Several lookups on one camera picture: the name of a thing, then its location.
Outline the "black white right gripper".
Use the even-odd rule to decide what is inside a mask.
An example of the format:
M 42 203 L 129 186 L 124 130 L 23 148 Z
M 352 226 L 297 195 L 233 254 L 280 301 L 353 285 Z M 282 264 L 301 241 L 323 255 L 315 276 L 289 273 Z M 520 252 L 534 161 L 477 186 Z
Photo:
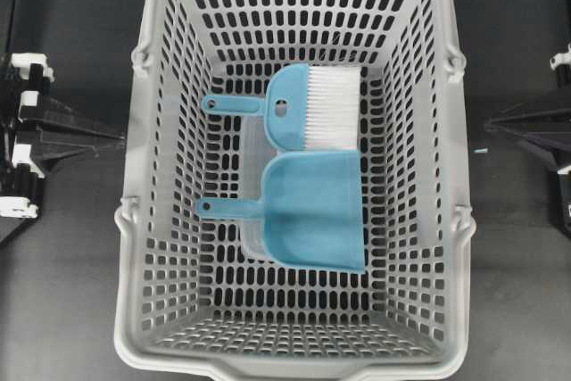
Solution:
M 493 134 L 537 156 L 546 165 L 558 165 L 563 225 L 570 225 L 570 45 L 554 54 L 550 67 L 558 84 L 556 93 L 514 105 L 484 125 Z

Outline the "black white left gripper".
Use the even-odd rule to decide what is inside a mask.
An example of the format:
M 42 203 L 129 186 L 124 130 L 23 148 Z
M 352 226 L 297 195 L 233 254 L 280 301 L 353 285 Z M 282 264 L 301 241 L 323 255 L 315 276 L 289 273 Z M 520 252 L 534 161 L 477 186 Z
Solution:
M 40 213 L 46 174 L 32 160 L 34 121 L 24 108 L 37 108 L 36 161 L 52 170 L 59 161 L 122 150 L 125 133 L 40 95 L 54 82 L 47 56 L 39 53 L 1 56 L 1 216 L 35 219 Z

